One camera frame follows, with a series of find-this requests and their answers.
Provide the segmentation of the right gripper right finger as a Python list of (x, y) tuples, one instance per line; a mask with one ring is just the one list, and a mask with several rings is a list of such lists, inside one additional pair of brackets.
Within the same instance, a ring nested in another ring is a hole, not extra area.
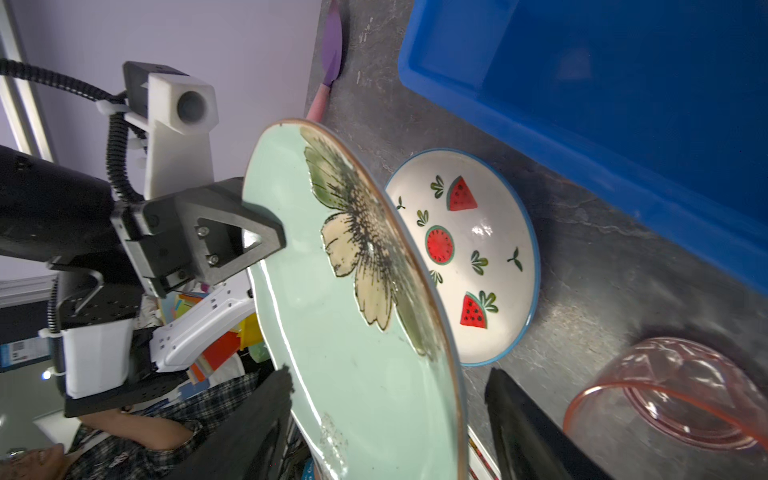
[(484, 393), (503, 479), (607, 479), (505, 371), (490, 371)]

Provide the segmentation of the white watermelon plate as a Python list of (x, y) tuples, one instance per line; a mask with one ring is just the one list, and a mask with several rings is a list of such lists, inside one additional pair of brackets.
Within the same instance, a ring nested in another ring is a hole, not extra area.
[(541, 280), (538, 241), (517, 192), (454, 149), (411, 157), (386, 192), (422, 254), (461, 364), (503, 358), (533, 321)]

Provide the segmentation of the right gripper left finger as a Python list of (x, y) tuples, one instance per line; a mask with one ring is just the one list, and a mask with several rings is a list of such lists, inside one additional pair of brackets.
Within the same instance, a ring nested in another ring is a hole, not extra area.
[(292, 376), (272, 373), (170, 479), (276, 479), (287, 446)]

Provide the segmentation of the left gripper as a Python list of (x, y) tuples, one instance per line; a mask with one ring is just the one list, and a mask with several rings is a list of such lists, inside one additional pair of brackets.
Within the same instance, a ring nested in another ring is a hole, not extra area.
[[(284, 249), (286, 237), (271, 211), (243, 203), (243, 187), (235, 177), (138, 204), (114, 201), (96, 179), (39, 190), (38, 252), (57, 273), (48, 330), (66, 416), (171, 392), (255, 312), (250, 282), (225, 280)], [(136, 326), (144, 294), (164, 298), (194, 278), (220, 284), (181, 318)]]

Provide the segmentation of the green floral plate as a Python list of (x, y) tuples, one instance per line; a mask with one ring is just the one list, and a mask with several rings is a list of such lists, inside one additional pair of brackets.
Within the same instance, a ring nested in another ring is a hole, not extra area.
[(260, 136), (242, 198), (282, 224), (252, 265), (272, 361), (325, 479), (464, 479), (466, 393), (447, 315), (381, 185), (325, 127)]

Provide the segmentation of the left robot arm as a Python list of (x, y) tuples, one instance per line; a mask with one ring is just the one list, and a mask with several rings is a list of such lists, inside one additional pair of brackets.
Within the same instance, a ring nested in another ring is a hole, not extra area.
[(214, 178), (213, 87), (141, 62), (124, 65), (117, 95), (9, 59), (1, 73), (90, 100), (109, 121), (105, 179), (1, 151), (1, 252), (57, 274), (41, 336), (65, 415), (171, 391), (253, 312), (246, 269), (286, 245), (274, 215), (245, 207), (241, 178)]

